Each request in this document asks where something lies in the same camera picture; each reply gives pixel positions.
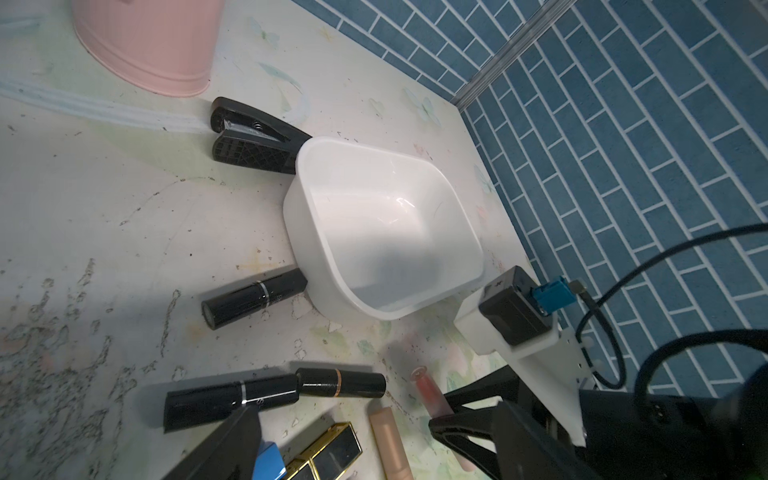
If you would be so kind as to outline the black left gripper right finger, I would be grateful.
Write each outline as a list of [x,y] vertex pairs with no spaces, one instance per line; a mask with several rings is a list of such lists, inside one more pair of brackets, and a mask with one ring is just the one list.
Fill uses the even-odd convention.
[[491,437],[502,479],[599,479],[518,405],[492,409]]

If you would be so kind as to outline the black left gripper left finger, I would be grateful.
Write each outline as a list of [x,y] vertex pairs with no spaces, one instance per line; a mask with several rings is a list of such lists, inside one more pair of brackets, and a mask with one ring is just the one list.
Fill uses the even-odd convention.
[[261,442],[258,409],[253,406],[240,408],[164,479],[251,479]]

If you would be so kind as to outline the pink lip gloss tube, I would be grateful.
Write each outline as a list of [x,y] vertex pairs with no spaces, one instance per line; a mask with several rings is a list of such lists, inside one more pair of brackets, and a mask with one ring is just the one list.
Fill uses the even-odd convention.
[[426,366],[416,367],[411,373],[411,381],[417,388],[420,399],[431,419],[454,413]]

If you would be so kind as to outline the black lipstick silver band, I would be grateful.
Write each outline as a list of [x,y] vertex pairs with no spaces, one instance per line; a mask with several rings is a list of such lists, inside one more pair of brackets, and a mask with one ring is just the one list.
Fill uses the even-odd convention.
[[201,312],[207,326],[217,330],[304,292],[307,284],[300,269],[289,270],[203,300]]

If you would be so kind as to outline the white plastic storage box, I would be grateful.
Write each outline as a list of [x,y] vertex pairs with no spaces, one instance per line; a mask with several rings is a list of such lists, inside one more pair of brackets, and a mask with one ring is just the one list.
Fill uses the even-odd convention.
[[330,137],[299,149],[283,216],[315,309],[393,321],[479,283],[481,244],[431,162]]

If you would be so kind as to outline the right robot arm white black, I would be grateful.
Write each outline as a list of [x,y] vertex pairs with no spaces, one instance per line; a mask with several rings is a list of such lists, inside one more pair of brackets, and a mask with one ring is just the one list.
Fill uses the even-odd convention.
[[438,442],[492,479],[764,479],[767,369],[723,399],[583,390],[585,446],[552,433],[550,415],[509,367],[449,393]]

